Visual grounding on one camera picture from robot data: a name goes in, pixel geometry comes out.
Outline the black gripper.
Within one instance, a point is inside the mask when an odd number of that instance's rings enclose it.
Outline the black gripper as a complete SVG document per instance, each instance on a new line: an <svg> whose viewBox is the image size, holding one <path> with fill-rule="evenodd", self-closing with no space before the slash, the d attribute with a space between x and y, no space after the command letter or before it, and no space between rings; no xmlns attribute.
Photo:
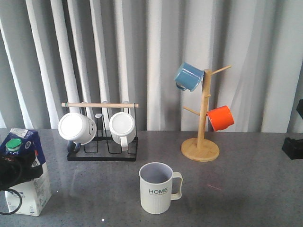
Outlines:
<svg viewBox="0 0 303 227"><path fill-rule="evenodd" d="M25 155L0 154L0 189L39 178L43 173L44 155L37 151Z"/></svg>
<svg viewBox="0 0 303 227"><path fill-rule="evenodd" d="M282 150L291 159L302 159L303 158L303 140L291 139L286 137L282 145Z"/></svg>

